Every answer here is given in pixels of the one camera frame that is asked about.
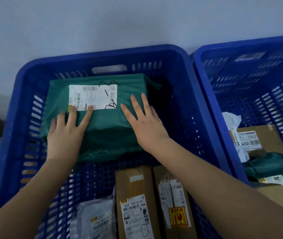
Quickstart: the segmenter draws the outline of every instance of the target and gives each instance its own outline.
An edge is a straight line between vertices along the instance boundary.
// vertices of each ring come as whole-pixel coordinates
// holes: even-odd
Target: finger
[[[127,107],[124,104],[120,104],[120,108],[122,109],[124,115],[126,116],[126,119],[128,120],[129,124],[131,124],[132,127],[134,127],[137,122],[134,115],[127,109]]]
[[[138,104],[138,102],[137,102],[135,96],[131,95],[130,99],[131,99],[131,101],[132,101],[133,108],[134,108],[134,110],[135,110],[135,112],[136,112],[137,119],[139,120],[139,119],[144,118],[145,115],[144,115],[144,113],[143,113],[143,111],[142,111],[140,105]]]
[[[77,116],[76,107],[71,106],[69,118],[67,120],[67,126],[75,126],[76,116]]]
[[[56,127],[65,127],[65,111],[61,111],[57,116]]]
[[[86,114],[85,114],[83,120],[81,121],[80,125],[78,126],[83,132],[85,131],[85,129],[88,126],[88,123],[90,122],[93,110],[94,110],[94,106],[90,106],[87,109]]]
[[[157,112],[156,112],[155,109],[153,108],[153,106],[151,106],[150,108],[151,108],[151,113],[152,113],[153,117],[155,118],[155,120],[161,121],[160,118],[159,118],[159,116],[158,116],[158,114],[157,114]]]
[[[53,118],[51,121],[50,130],[48,131],[49,134],[53,133],[56,129],[56,119]]]
[[[149,106],[149,103],[148,103],[148,100],[147,100],[147,96],[144,93],[141,94],[141,99],[142,99],[142,102],[144,104],[146,116],[151,116],[152,115],[151,109],[150,109],[150,106]]]

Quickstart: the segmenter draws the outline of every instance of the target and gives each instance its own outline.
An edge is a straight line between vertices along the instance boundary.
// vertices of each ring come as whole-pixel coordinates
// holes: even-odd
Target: green plastic bag
[[[266,153],[263,157],[243,163],[243,167],[247,176],[258,180],[274,177],[270,179],[276,183],[276,179],[281,181],[280,176],[283,177],[283,156],[278,153]]]
[[[77,106],[76,125],[80,124],[86,113],[83,109],[87,109],[92,104],[94,112],[83,137],[78,164],[84,161],[113,160],[124,153],[141,151],[142,148],[137,143],[135,133],[124,116],[120,104],[125,104],[136,116],[130,96],[134,95],[143,109],[141,93],[147,95],[146,86],[155,89],[161,87],[144,74],[52,80],[40,137],[46,140],[52,119],[61,111],[67,111],[67,120],[69,104]]]

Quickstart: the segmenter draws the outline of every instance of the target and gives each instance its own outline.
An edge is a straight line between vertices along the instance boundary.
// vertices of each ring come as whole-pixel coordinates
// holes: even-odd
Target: blue crate
[[[171,138],[231,174],[192,63],[183,49],[158,45],[43,58],[24,65],[16,76],[0,146],[0,207],[34,176],[46,159],[46,144],[39,138],[39,127],[49,81],[104,75],[93,72],[105,70],[96,68],[104,66],[112,66],[107,68],[108,74],[144,73],[163,84],[165,105],[157,112]],[[116,161],[86,165],[76,174],[72,172],[48,209],[36,239],[67,238],[77,204],[110,195],[116,170],[157,164],[148,153],[140,152]],[[192,205],[198,234],[205,238],[216,235],[193,201]]]
[[[231,171],[246,181],[221,112],[240,127],[275,124],[283,141],[283,36],[200,47],[190,55]]]

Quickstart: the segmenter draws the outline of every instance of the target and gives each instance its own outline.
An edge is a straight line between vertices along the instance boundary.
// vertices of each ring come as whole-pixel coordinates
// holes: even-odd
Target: white wall
[[[152,44],[283,35],[283,0],[0,0],[0,118],[28,61]]]

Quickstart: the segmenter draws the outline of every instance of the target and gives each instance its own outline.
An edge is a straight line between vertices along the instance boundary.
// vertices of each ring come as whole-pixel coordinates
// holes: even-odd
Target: person
[[[169,138],[144,94],[144,111],[131,96],[137,119],[121,104],[137,141],[183,184],[223,238],[283,238],[283,207],[190,153]],[[0,209],[0,238],[34,238],[38,226],[77,160],[93,107],[76,127],[76,108],[52,121],[47,160],[31,181]]]

